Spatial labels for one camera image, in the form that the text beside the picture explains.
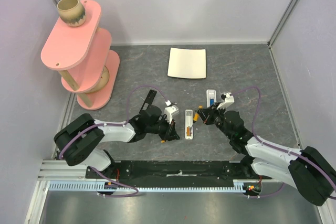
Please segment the orange handle screwdriver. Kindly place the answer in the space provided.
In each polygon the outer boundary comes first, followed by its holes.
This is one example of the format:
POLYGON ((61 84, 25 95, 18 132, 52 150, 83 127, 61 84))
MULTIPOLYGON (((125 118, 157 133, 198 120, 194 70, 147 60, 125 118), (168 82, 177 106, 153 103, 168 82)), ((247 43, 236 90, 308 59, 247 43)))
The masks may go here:
POLYGON ((199 118, 199 114, 195 111, 195 115, 193 117, 193 123, 196 123, 198 121, 198 118, 199 118))

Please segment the white remote control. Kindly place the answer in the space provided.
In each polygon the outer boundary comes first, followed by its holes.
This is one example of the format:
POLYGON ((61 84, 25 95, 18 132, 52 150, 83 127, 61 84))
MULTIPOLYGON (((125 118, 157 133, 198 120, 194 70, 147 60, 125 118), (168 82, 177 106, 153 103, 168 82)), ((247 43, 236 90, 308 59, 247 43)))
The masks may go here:
POLYGON ((193 110, 185 110, 185 139, 186 140, 192 140, 194 133, 193 133, 193 110), (191 136, 186 135, 186 128, 191 128, 191 136))

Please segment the black remote control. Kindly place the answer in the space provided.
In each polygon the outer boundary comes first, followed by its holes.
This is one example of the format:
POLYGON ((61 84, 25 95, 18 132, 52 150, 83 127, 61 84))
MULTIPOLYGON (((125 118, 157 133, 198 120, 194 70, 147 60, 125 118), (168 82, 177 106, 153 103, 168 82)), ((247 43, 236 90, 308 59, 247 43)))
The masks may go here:
POLYGON ((150 90, 141 106, 141 109, 139 111, 140 115, 148 115, 152 116, 155 114, 155 108, 152 106, 152 103, 154 101, 154 98, 157 94, 157 91, 150 90))

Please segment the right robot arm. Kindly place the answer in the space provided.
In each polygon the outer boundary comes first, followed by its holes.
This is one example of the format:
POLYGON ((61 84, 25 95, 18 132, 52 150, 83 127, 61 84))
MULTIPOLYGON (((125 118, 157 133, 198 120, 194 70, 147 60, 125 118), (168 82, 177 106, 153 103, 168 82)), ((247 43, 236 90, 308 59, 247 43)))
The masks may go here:
POLYGON ((240 166, 245 178, 260 175, 278 180, 297 189, 315 206, 332 198, 335 169, 317 149, 290 148, 264 140, 245 128, 237 111, 218 109, 215 104, 196 112, 205 125, 215 125, 228 138, 235 152, 245 155, 248 161, 240 166))

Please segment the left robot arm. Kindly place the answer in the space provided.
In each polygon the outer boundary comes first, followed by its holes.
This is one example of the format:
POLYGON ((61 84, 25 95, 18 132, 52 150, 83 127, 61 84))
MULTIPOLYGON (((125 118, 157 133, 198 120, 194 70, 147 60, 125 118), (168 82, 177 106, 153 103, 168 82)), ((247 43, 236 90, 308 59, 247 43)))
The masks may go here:
POLYGON ((69 166, 91 166, 103 178, 111 178, 115 173, 113 159, 107 151, 97 148, 99 143, 134 143, 147 134, 158 135, 163 141, 178 140, 173 119, 177 114, 176 105, 166 107, 163 114, 160 108, 150 105, 129 121, 115 123, 95 120, 85 113, 59 131, 54 142, 60 150, 59 158, 69 166))

